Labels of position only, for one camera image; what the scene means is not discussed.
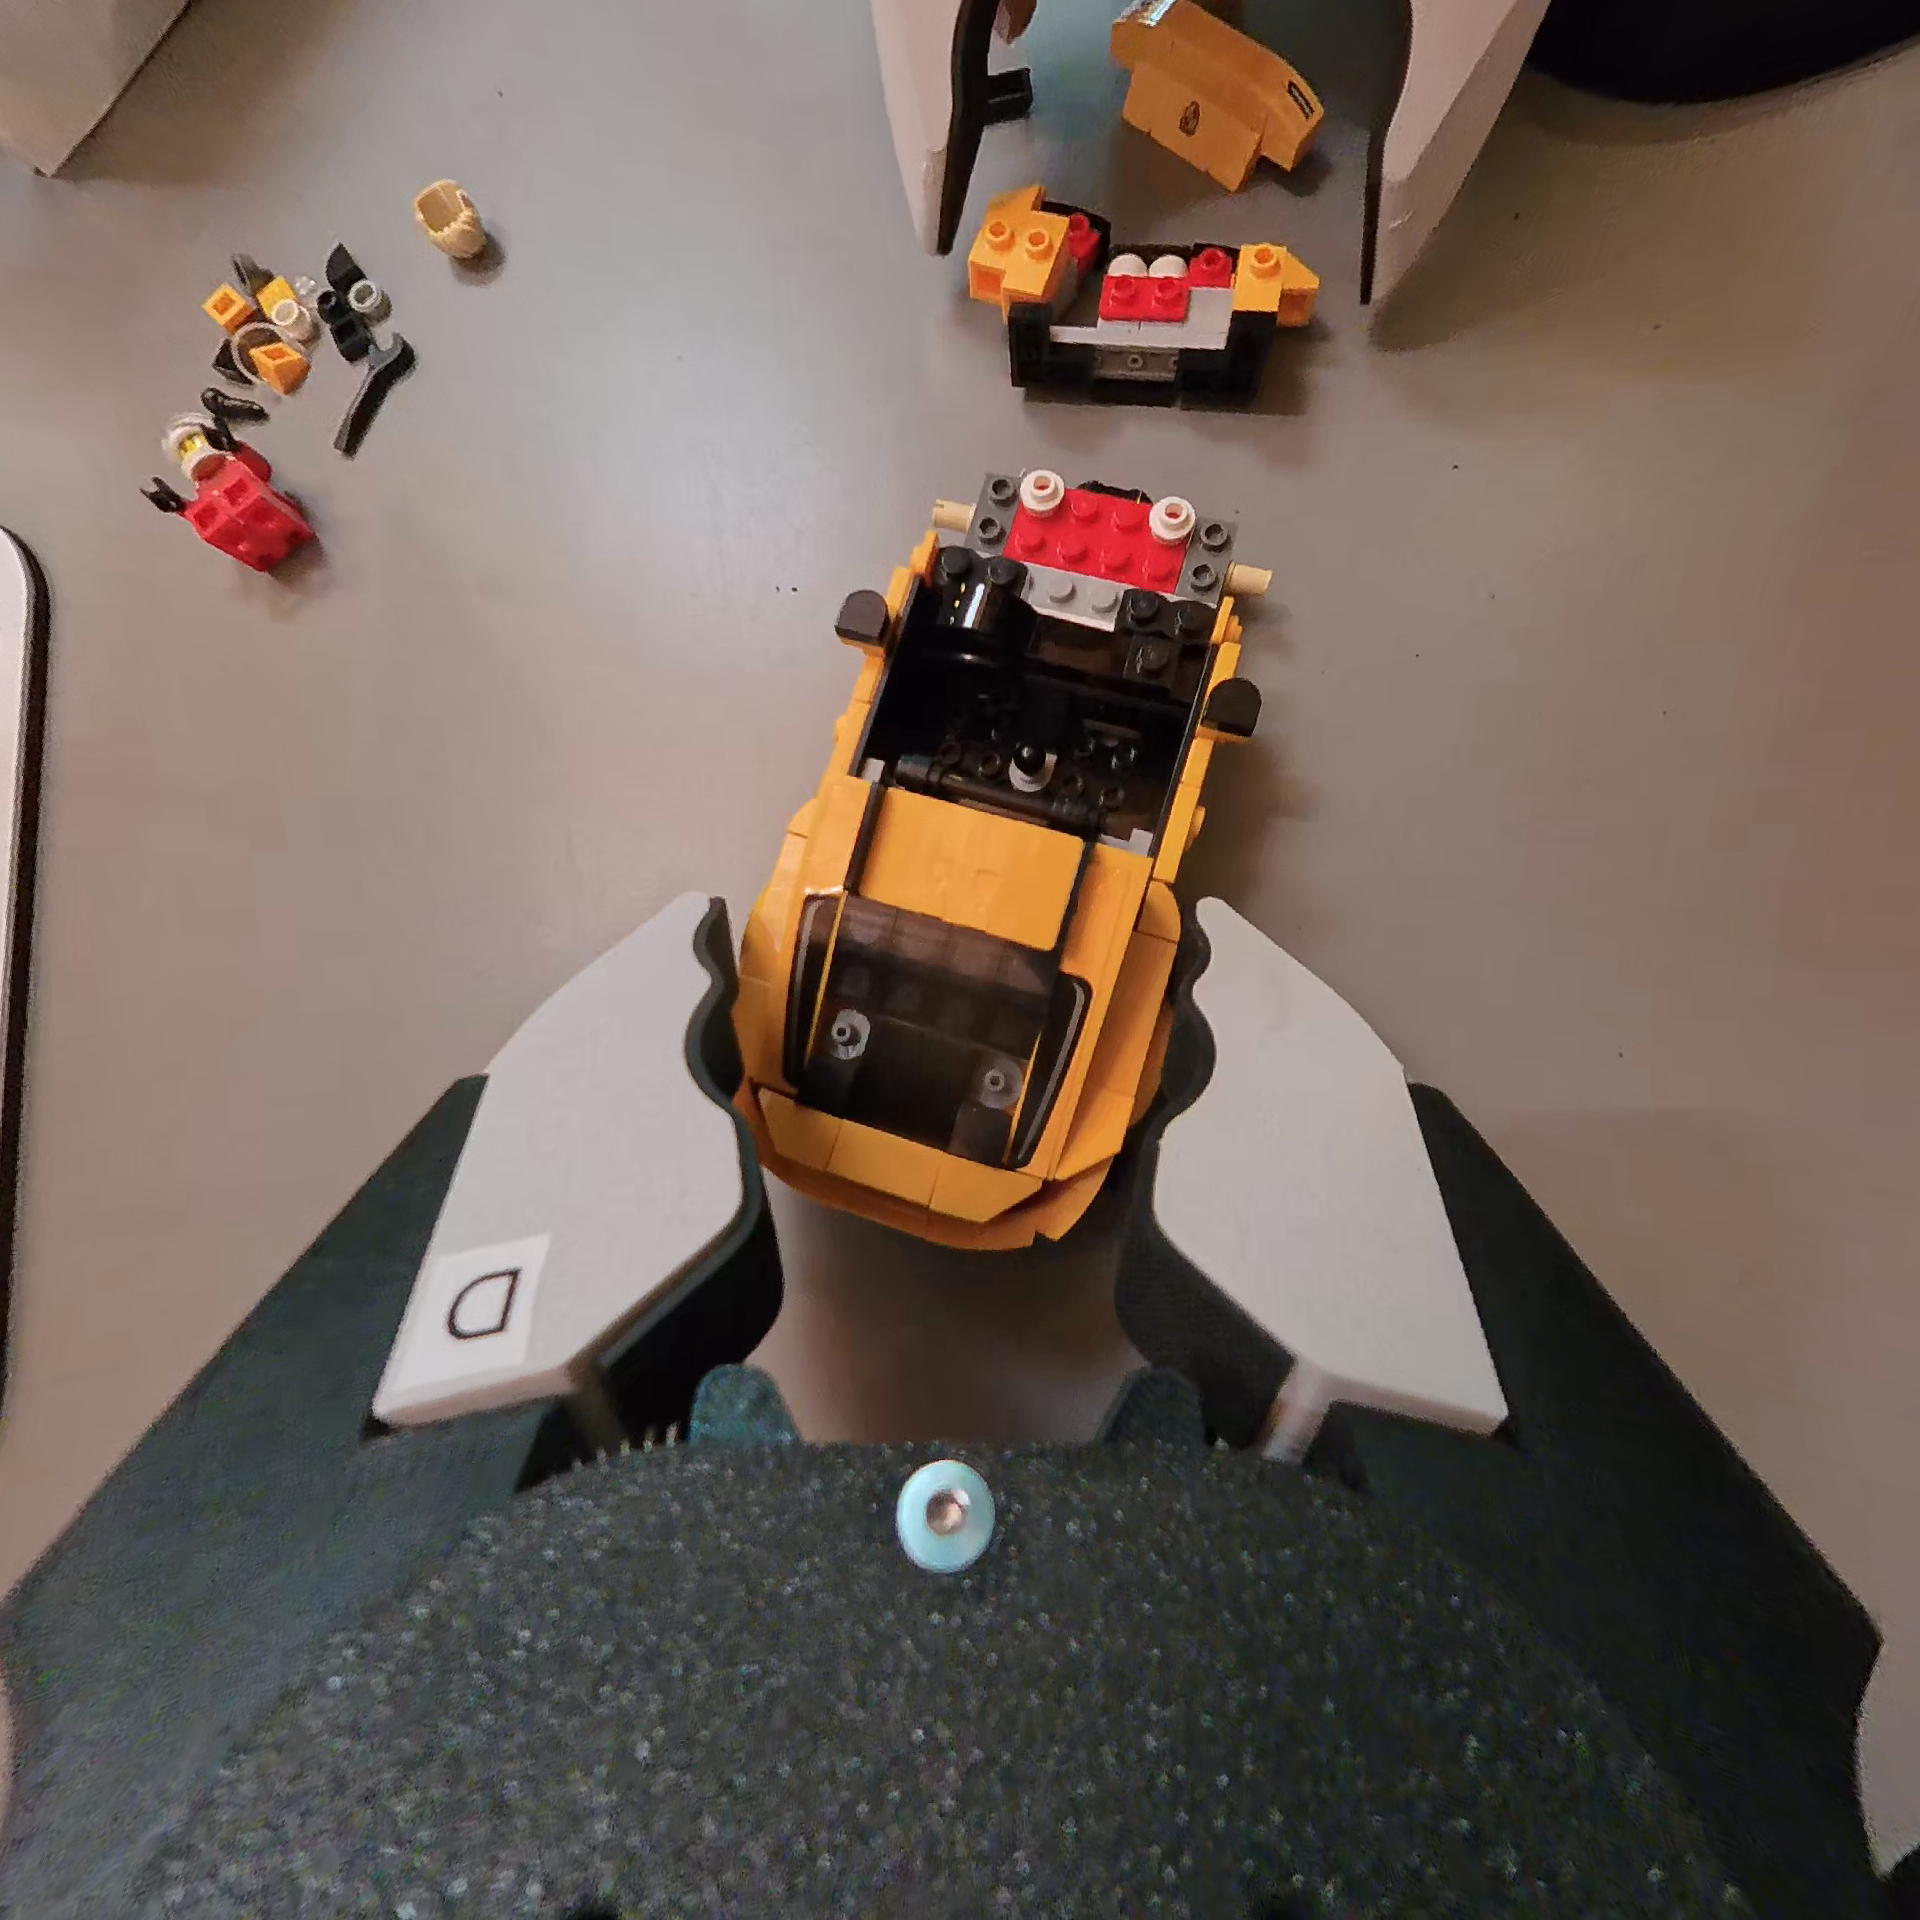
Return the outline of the white printed paper bag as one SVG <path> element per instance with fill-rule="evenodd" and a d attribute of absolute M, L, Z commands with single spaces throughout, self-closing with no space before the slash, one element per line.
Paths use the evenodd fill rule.
<path fill-rule="evenodd" d="M 2 2 L 2 144 L 43 177 L 111 109 L 184 2 Z"/>

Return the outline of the yellow toy wedge piece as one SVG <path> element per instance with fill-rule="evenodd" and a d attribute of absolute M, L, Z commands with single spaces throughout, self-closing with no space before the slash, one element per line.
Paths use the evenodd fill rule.
<path fill-rule="evenodd" d="M 1298 70 L 1197 2 L 1139 2 L 1111 27 L 1131 74 L 1121 119 L 1228 193 L 1265 160 L 1295 170 L 1326 111 Z"/>

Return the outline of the red toy minifigure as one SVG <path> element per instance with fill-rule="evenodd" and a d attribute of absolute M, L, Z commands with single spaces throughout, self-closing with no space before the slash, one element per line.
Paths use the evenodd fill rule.
<path fill-rule="evenodd" d="M 256 571 L 271 571 L 318 538 L 300 505 L 273 483 L 267 458 L 234 433 L 240 421 L 265 421 L 258 402 L 207 388 L 203 403 L 172 419 L 162 448 L 187 483 L 180 493 L 152 478 L 143 495 L 184 517 L 203 542 Z"/>

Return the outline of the toy car section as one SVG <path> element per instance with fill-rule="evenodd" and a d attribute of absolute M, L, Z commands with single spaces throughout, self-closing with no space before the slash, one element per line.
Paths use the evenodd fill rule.
<path fill-rule="evenodd" d="M 992 201 L 969 253 L 969 292 L 998 310 L 1010 382 L 1033 396 L 1248 403 L 1320 287 L 1273 242 L 1123 246 L 1039 183 Z"/>

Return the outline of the pile of small toy bricks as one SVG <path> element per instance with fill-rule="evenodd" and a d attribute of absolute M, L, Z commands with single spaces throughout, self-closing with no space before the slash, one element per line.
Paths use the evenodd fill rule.
<path fill-rule="evenodd" d="M 205 312 L 223 335 L 211 363 L 223 382 L 291 396 L 322 347 L 349 364 L 367 363 L 392 318 L 392 300 L 349 248 L 334 244 L 322 275 L 287 277 L 234 253 Z"/>

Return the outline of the white book stand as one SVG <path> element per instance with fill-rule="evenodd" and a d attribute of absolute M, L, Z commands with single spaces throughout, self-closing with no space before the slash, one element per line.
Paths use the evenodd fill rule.
<path fill-rule="evenodd" d="M 18 1179 L 35 932 L 51 598 L 33 552 L 2 530 L 2 1376 L 10 1376 Z"/>

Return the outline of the yellow toy brick car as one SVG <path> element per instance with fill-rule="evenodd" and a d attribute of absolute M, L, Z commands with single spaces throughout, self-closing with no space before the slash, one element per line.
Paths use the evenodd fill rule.
<path fill-rule="evenodd" d="M 1061 1238 L 1160 1084 L 1174 881 L 1256 729 L 1234 518 L 1055 470 L 940 503 L 835 630 L 862 669 L 741 938 L 737 1105 L 815 1201 Z"/>

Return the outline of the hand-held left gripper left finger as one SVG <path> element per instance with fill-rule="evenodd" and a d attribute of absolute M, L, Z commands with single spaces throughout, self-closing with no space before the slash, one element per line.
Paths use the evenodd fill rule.
<path fill-rule="evenodd" d="M 684 895 L 569 980 L 488 1068 L 373 1417 L 558 1401 L 589 1452 L 686 1433 L 753 1355 L 782 1267 L 735 1107 L 733 936 Z"/>

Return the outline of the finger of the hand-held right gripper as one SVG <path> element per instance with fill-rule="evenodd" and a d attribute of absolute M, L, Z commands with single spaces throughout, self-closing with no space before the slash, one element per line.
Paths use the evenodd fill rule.
<path fill-rule="evenodd" d="M 1548 2 L 1398 4 L 1386 105 L 1367 144 L 1359 300 L 1406 279 L 1517 82 Z"/>
<path fill-rule="evenodd" d="M 952 251 L 987 125 L 998 2 L 872 2 L 899 172 L 926 253 Z"/>

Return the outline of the black toy wrench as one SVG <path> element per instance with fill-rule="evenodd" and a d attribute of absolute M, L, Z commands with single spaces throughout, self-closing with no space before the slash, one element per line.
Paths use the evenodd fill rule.
<path fill-rule="evenodd" d="M 388 394 L 414 370 L 415 363 L 415 349 L 404 335 L 392 333 L 384 343 L 373 341 L 363 355 L 359 388 L 334 437 L 334 446 L 343 458 L 357 454 Z"/>

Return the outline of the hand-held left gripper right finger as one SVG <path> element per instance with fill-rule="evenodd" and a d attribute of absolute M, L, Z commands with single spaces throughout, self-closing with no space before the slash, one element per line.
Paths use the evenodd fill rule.
<path fill-rule="evenodd" d="M 1300 1458 L 1334 1403 L 1490 1435 L 1507 1417 L 1406 1072 L 1222 901 L 1176 965 L 1117 1314 L 1238 1450 Z"/>

